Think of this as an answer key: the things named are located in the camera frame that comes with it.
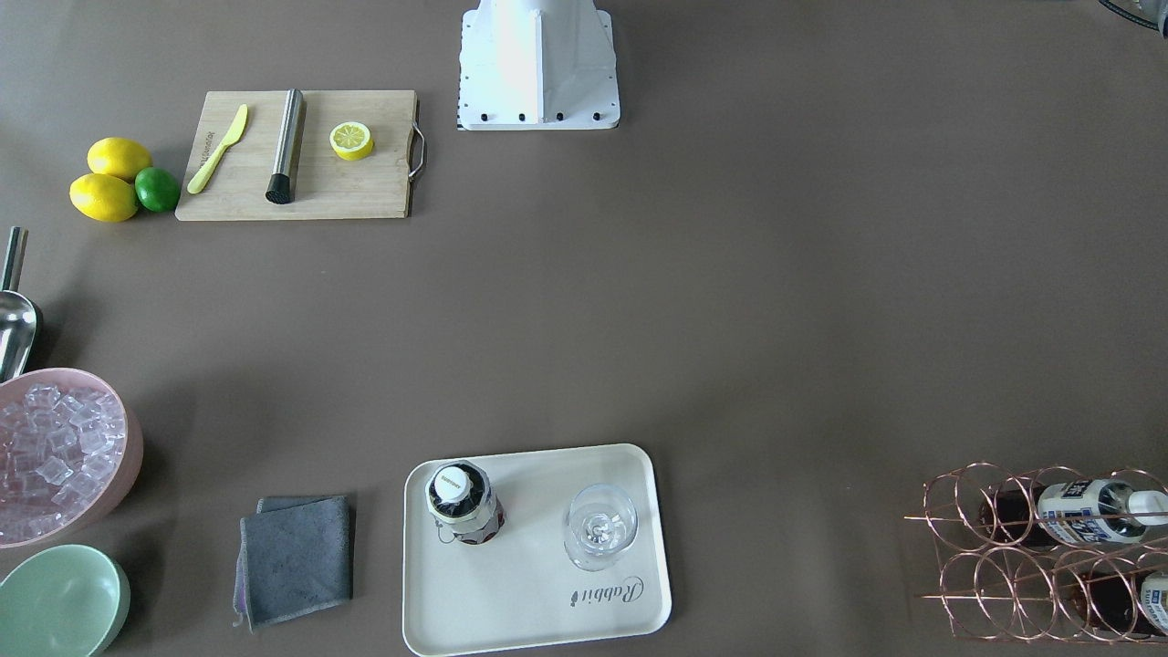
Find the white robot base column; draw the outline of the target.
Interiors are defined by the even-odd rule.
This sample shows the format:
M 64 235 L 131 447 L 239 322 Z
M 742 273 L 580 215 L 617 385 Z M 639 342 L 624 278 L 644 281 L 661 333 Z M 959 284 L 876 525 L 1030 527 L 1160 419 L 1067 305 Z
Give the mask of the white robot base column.
M 592 1 L 480 1 L 463 13 L 456 127 L 621 124 L 612 18 Z

